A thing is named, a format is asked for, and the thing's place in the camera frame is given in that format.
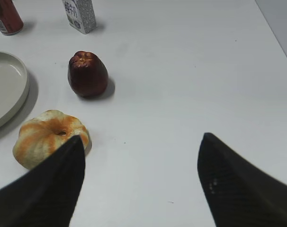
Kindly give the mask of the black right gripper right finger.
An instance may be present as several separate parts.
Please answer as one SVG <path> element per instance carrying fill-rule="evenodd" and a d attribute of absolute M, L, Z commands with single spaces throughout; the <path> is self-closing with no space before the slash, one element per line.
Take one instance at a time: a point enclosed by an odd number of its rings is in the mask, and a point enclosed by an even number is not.
<path fill-rule="evenodd" d="M 287 185 L 205 133 L 198 177 L 217 227 L 287 227 Z"/>

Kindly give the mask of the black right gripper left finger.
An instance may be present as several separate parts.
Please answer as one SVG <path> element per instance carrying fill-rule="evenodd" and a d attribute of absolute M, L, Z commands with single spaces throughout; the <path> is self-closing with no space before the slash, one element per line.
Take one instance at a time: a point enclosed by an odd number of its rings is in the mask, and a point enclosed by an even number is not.
<path fill-rule="evenodd" d="M 0 227 L 67 227 L 85 176 L 80 136 L 0 189 Z"/>

